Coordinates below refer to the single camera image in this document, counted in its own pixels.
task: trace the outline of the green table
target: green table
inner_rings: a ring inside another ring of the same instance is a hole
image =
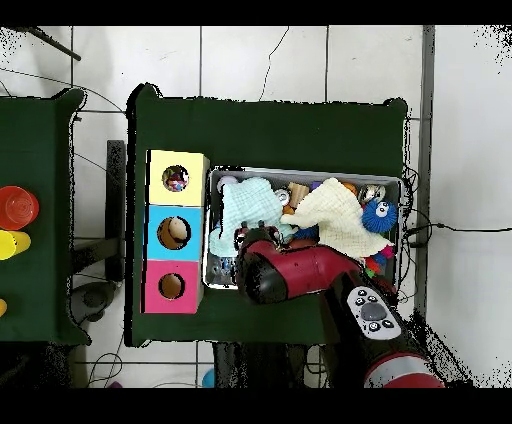
[[[72,248],[70,122],[84,100],[78,89],[51,99],[0,98],[0,186],[35,194],[37,219],[22,231],[30,249],[0,261],[0,341],[88,344],[69,315]]]
[[[145,152],[200,152],[211,165],[400,177],[407,104],[296,104],[162,98],[151,84],[128,100],[125,337],[145,340],[323,343],[318,297],[253,306],[206,289],[194,315],[141,314]]]

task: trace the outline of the googly eyes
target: googly eyes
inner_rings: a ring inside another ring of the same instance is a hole
[[[375,213],[377,214],[378,217],[384,218],[388,214],[388,210],[389,210],[388,203],[387,202],[380,202],[377,205],[377,210],[375,211]]]

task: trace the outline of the blue plush toy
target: blue plush toy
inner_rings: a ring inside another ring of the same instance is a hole
[[[386,233],[396,224],[396,206],[388,202],[377,202],[376,199],[367,203],[363,211],[363,226],[372,233]]]

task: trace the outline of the white towel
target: white towel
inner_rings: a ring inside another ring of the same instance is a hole
[[[320,243],[355,259],[366,258],[393,245],[380,234],[363,227],[363,209],[354,194],[336,178],[325,180],[281,223],[309,228],[318,224]]]

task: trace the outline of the yellow cup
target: yellow cup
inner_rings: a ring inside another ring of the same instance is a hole
[[[22,231],[0,230],[0,260],[12,258],[30,247],[30,236]]]

